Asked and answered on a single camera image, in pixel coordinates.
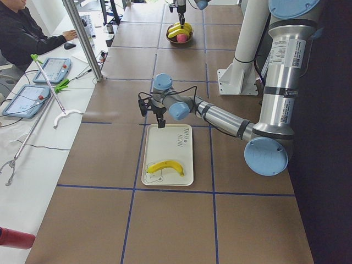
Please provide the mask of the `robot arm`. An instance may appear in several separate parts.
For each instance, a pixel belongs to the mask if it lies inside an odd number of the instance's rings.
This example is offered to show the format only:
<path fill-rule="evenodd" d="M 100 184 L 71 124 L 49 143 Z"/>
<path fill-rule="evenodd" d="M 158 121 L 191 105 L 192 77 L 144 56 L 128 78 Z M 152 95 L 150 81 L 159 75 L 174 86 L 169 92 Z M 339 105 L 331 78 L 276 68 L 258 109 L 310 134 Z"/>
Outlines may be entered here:
<path fill-rule="evenodd" d="M 184 14 L 186 13 L 186 0 L 175 0 L 175 1 L 173 1 L 173 4 L 177 10 L 181 28 L 183 28 L 183 26 L 185 25 Z M 208 1 L 207 0 L 195 0 L 195 4 L 199 10 L 203 10 L 208 6 Z"/>
<path fill-rule="evenodd" d="M 166 112 L 175 120 L 194 113 L 225 134 L 246 140 L 244 158 L 252 171 L 264 176 L 281 173 L 293 153 L 294 131 L 290 121 L 299 92 L 306 42 L 316 34 L 324 6 L 324 1 L 248 1 L 234 59 L 228 68 L 218 71 L 218 84 L 223 95 L 248 95 L 255 90 L 249 80 L 258 73 L 257 50 L 262 36 L 268 33 L 272 45 L 257 123 L 198 96 L 182 96 L 173 89 L 167 74 L 158 74 L 152 92 L 138 99 L 141 114 L 152 111 L 162 128 Z"/>

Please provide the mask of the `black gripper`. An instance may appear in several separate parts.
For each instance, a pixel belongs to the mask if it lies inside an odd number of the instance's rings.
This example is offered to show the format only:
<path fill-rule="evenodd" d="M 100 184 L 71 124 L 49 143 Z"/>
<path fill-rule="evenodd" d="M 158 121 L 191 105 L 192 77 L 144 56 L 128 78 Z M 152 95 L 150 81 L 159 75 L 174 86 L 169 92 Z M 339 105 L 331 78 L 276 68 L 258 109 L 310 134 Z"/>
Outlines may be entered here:
<path fill-rule="evenodd" d="M 176 0 L 175 6 L 179 14 L 179 23 L 181 28 L 184 27 L 184 13 L 186 12 L 186 0 Z"/>
<path fill-rule="evenodd" d="M 167 111 L 166 107 L 163 105 L 157 106 L 157 104 L 153 102 L 153 99 L 149 98 L 146 103 L 146 109 L 156 115 L 158 128 L 164 128 L 166 126 L 166 120 L 164 119 L 164 114 Z"/>

